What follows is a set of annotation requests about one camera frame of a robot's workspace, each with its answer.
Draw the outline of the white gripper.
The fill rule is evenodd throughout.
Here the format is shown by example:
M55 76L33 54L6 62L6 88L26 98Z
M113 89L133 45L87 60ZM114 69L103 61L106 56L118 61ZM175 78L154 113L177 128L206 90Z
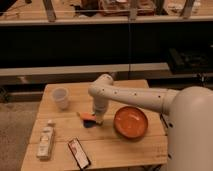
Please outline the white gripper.
M109 101L102 98L94 98L93 99L93 114L95 115L95 120L84 120L83 126L85 128L92 128L94 126L100 126L102 123L104 114L106 113L108 109Z

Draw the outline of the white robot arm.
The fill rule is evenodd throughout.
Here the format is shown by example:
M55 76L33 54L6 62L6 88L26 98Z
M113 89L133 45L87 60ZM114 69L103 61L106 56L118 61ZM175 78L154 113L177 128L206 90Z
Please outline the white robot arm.
M213 90L128 88L113 82L103 74L88 88L99 121L109 100L165 114L169 118L167 171L213 171Z

